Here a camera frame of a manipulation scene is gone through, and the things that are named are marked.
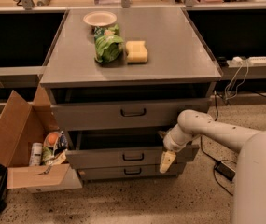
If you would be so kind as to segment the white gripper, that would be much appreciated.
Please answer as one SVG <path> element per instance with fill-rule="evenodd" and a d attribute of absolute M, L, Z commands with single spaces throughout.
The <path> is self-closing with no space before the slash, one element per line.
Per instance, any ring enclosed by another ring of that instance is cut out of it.
<path fill-rule="evenodd" d="M 167 151 L 161 155 L 160 172 L 165 174 L 173 164 L 177 152 L 180 152 L 190 141 L 190 134 L 184 132 L 178 125 L 168 131 L 158 131 Z"/>

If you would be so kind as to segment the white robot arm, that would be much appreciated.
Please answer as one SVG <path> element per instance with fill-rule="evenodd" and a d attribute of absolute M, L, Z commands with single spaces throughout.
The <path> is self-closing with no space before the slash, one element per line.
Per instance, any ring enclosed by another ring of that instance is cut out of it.
<path fill-rule="evenodd" d="M 165 173 L 188 142 L 204 135 L 238 154 L 232 224 L 266 224 L 266 131 L 215 121 L 194 110 L 182 111 L 163 138 L 160 171 Z"/>

